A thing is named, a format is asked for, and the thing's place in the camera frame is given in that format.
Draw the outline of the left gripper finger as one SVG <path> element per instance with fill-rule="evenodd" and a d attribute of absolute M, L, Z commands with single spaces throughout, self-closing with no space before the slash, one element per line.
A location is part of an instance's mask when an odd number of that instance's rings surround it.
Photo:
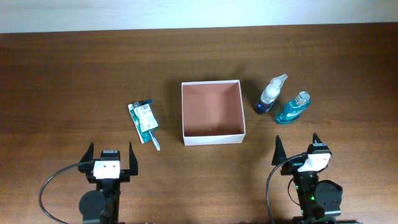
<path fill-rule="evenodd" d="M 138 175 L 138 162 L 131 142 L 129 142 L 129 173 L 130 175 Z"/>
<path fill-rule="evenodd" d="M 94 143 L 91 142 L 88 147 L 88 150 L 85 152 L 85 154 L 81 158 L 80 163 L 91 162 L 93 160 L 93 152 L 94 152 Z"/>

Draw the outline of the blue white toothbrush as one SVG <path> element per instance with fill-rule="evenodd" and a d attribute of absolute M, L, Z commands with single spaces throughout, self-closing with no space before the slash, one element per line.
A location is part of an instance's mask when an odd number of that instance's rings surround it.
<path fill-rule="evenodd" d="M 133 105 L 134 105 L 135 108 L 141 106 L 139 102 L 135 102 L 135 103 L 133 103 Z M 159 142 L 156 140 L 155 136 L 154 136 L 153 133 L 152 133 L 152 132 L 153 132 L 154 130 L 156 130 L 156 129 L 153 129 L 152 131 L 147 131 L 147 132 L 144 132 L 144 133 L 149 134 L 149 136 L 151 137 L 151 141 L 152 141 L 154 147 L 155 147 L 158 151 L 160 151 Z"/>

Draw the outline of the teal mouthwash bottle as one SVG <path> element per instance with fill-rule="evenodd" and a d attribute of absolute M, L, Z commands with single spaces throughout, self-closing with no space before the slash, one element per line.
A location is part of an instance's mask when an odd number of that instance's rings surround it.
<path fill-rule="evenodd" d="M 293 100 L 290 100 L 283 111 L 276 116 L 277 124 L 290 124 L 297 120 L 302 112 L 311 104 L 310 95 L 306 91 L 301 91 Z"/>

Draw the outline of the green white floss packet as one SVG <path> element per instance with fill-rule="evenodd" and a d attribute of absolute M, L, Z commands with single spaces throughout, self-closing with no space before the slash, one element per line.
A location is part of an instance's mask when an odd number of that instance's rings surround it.
<path fill-rule="evenodd" d="M 152 131 L 159 127 L 149 104 L 141 105 L 133 109 L 139 120 L 141 132 Z"/>

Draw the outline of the blue disposable razor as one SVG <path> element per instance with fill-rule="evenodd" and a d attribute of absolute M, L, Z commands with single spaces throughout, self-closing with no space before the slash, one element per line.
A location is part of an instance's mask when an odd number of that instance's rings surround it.
<path fill-rule="evenodd" d="M 144 100 L 144 101 L 141 101 L 141 102 L 140 102 L 140 105 L 151 104 L 151 103 L 153 103 L 153 102 L 154 102 L 153 100 Z"/>

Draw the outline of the clear spray bottle blue liquid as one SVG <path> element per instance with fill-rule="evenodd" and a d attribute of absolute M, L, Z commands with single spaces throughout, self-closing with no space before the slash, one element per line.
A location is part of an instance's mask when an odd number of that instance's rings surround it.
<path fill-rule="evenodd" d="M 270 81 L 270 83 L 266 86 L 266 88 L 262 92 L 259 102 L 255 106 L 255 112 L 257 114 L 264 114 L 272 108 L 273 104 L 275 103 L 275 100 L 280 94 L 280 91 L 284 85 L 285 80 L 288 77 L 289 76 L 285 73 L 279 77 L 273 78 Z"/>

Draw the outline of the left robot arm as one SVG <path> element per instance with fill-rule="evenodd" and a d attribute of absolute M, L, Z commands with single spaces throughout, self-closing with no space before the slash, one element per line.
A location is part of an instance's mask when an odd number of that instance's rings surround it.
<path fill-rule="evenodd" d="M 93 157 L 91 143 L 78 164 L 78 170 L 86 175 L 96 188 L 84 194 L 79 202 L 83 223 L 118 224 L 121 184 L 138 174 L 138 162 L 132 144 L 129 144 L 129 167 L 121 168 L 121 153 L 117 150 L 102 151 L 100 158 Z"/>

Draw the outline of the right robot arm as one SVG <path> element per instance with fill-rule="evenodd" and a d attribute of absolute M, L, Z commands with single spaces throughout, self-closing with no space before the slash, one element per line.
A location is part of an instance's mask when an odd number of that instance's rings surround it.
<path fill-rule="evenodd" d="M 279 136 L 275 138 L 272 158 L 273 170 L 267 178 L 266 196 L 274 172 L 280 168 L 281 175 L 291 175 L 295 184 L 301 215 L 293 217 L 291 223 L 336 223 L 341 215 L 340 204 L 343 188 L 330 180 L 320 180 L 318 174 L 328 167 L 332 153 L 317 134 L 306 152 L 288 158 Z"/>

